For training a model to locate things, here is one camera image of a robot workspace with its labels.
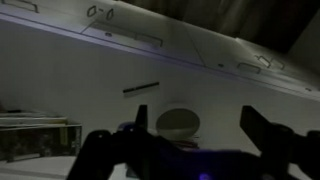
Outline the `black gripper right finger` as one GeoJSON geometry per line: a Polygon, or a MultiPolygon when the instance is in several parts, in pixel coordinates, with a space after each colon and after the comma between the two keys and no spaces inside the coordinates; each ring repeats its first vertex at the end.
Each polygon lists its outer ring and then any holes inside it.
{"type": "Polygon", "coordinates": [[[320,179],[320,131],[296,134],[290,127],[272,123],[252,106],[242,107],[240,127],[260,150],[263,175],[292,179],[289,164],[296,164],[311,179],[320,179]]]}

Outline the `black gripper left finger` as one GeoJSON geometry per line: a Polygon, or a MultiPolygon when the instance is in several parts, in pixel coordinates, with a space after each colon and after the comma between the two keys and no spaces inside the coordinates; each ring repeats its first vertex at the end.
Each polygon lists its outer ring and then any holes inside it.
{"type": "Polygon", "coordinates": [[[138,108],[137,116],[135,119],[135,128],[144,129],[148,128],[148,106],[140,105],[138,108]]]}

